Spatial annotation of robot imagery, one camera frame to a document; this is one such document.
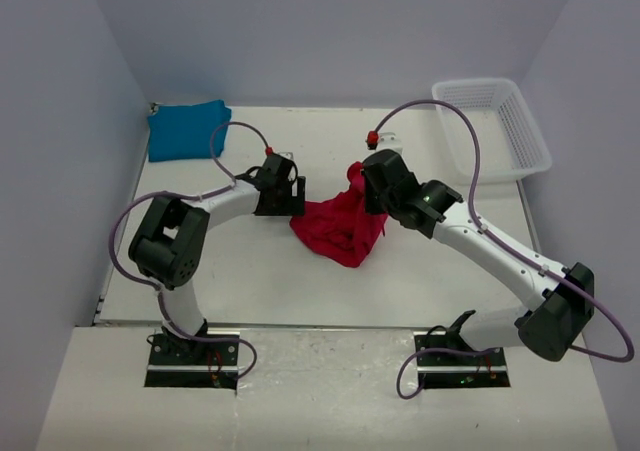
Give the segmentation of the red t shirt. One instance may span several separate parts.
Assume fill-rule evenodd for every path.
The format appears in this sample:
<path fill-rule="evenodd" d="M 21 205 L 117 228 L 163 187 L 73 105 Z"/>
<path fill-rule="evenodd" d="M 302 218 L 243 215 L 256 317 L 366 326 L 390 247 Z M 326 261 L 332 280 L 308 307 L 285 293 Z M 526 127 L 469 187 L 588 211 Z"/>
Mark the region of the red t shirt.
<path fill-rule="evenodd" d="M 296 237 L 313 253 L 338 264 L 357 268 L 385 233 L 387 214 L 365 210 L 363 164 L 354 162 L 346 171 L 349 186 L 334 198 L 305 202 L 305 213 L 289 225 Z"/>

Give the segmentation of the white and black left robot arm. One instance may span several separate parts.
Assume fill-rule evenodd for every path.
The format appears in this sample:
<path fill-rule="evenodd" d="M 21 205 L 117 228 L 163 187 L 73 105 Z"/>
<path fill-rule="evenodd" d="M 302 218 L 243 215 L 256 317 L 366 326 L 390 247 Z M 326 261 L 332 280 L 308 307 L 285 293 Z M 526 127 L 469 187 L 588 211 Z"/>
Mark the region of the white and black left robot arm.
<path fill-rule="evenodd" d="M 231 183 L 201 195 L 155 193 L 128 249 L 129 260 L 154 289 L 162 333 L 183 362 L 201 361 L 208 323 L 195 296 L 193 277 L 207 235 L 243 216 L 298 217 L 305 213 L 306 177 L 287 154 L 270 154 L 263 164 L 232 175 Z"/>

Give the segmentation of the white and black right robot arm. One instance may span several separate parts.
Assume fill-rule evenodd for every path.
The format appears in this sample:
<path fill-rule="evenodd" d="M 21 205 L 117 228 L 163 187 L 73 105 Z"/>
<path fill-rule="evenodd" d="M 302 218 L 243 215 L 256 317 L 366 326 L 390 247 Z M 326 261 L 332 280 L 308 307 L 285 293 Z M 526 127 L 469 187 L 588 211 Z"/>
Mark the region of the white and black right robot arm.
<path fill-rule="evenodd" d="M 399 153 L 378 151 L 363 162 L 365 209 L 456 250 L 501 282 L 519 305 L 479 315 L 464 312 L 449 328 L 448 356 L 467 364 L 482 350 L 524 346 L 560 361 L 594 314 L 593 272 L 549 260 L 481 220 L 462 195 L 438 180 L 421 183 Z"/>

